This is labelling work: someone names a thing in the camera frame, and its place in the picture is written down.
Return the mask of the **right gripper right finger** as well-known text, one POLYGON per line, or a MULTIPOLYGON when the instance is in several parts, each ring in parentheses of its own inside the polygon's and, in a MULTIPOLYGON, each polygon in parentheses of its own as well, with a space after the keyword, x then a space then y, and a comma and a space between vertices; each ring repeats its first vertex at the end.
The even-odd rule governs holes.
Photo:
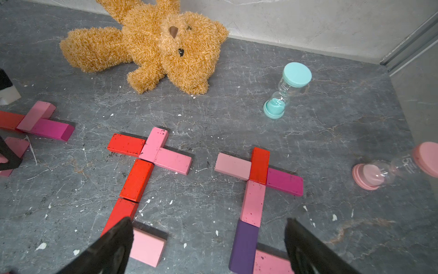
POLYGON ((287 219, 285 246, 292 270, 296 274, 358 273, 297 219, 287 219))

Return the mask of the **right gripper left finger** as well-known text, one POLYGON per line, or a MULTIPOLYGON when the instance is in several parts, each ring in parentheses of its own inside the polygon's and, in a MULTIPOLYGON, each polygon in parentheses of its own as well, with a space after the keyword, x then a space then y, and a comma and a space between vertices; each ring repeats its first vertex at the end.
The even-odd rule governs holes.
POLYGON ((132 243, 132 220, 125 217, 58 274, 124 274, 132 243))

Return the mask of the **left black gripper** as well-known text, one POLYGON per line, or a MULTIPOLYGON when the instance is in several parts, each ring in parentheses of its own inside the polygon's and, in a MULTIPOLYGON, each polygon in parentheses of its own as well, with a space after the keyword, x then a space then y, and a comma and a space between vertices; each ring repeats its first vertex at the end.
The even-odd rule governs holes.
MULTIPOLYGON (((9 105, 21 98, 17 88, 13 85, 12 81, 4 71, 1 69, 1 87, 0 87, 0 105, 9 105)), ((6 163, 1 163, 1 171, 12 170, 18 168, 22 163, 22 158, 19 157, 14 151, 6 144, 4 139, 1 140, 1 155, 6 158, 6 163)))

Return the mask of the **light pink block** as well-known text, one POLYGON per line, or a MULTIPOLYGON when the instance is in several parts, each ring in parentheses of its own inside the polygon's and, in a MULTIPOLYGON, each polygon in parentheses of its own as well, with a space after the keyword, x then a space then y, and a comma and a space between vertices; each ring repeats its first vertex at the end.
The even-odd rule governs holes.
POLYGON ((173 172, 188 175, 192 158, 166 148, 159 148, 154 163, 173 172))
POLYGON ((167 241, 160 237, 134 228, 130 258, 157 267, 166 243, 167 241))
POLYGON ((244 200, 240 220, 260 227, 265 199, 266 186, 252 180, 248 180, 245 189, 244 200))
POLYGON ((214 170, 232 177, 248 181, 252 163, 224 153, 219 153, 214 170))
POLYGON ((256 250, 253 274, 294 274, 290 261, 256 250))
MULTIPOLYGON (((23 158, 24 153, 26 152, 27 148, 30 146, 30 142, 24 139, 14 138, 14 137, 7 137, 4 139, 6 144, 16 153, 19 157, 23 158)), ((6 158, 1 155, 1 163, 6 163, 6 158)), ((1 171, 2 177, 9 177, 14 169, 12 170, 4 170, 1 171)))
POLYGON ((144 161, 154 163, 158 151, 164 146, 168 139, 168 136, 169 133, 167 130, 154 127, 149 134, 138 158, 144 161))
POLYGON ((31 133, 32 129, 40 119, 49 119, 55 110, 56 106, 53 104, 37 101, 30 111, 25 115, 23 120, 21 120, 16 129, 31 133))

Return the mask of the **red block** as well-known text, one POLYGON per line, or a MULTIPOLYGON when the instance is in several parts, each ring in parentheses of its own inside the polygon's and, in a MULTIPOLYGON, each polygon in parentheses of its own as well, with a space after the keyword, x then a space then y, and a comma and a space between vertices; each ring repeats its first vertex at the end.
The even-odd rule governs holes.
POLYGON ((112 153, 118 153, 138 158, 146 141, 122 134, 114 134, 107 146, 112 153))
POLYGON ((269 169, 270 152, 255 147, 252 152, 251 169, 249 179, 262 185, 266 185, 269 169))
POLYGON ((2 130, 18 131, 17 126, 21 123, 25 116, 21 114, 8 113, 0 111, 0 128, 2 130))
POLYGON ((139 204, 136 202, 124 198, 119 198, 110 214, 110 217, 105 225, 105 228, 101 236, 103 236, 107 231, 109 231, 123 218, 129 217, 131 220, 133 220, 135 217, 135 213, 138 209, 138 206, 139 204))
POLYGON ((144 190, 147 186, 153 169, 153 163, 137 159, 122 188, 120 197, 139 203, 143 197, 144 190))

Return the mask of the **magenta block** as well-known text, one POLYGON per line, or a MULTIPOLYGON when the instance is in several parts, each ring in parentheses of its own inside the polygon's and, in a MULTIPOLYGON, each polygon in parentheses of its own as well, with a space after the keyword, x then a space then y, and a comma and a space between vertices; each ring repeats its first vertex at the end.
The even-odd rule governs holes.
POLYGON ((31 133, 40 137, 67 142, 74 130, 75 127, 67 123, 40 119, 32 128, 31 133))
POLYGON ((272 168, 268 168, 266 186, 298 197, 304 193, 303 178, 272 168))

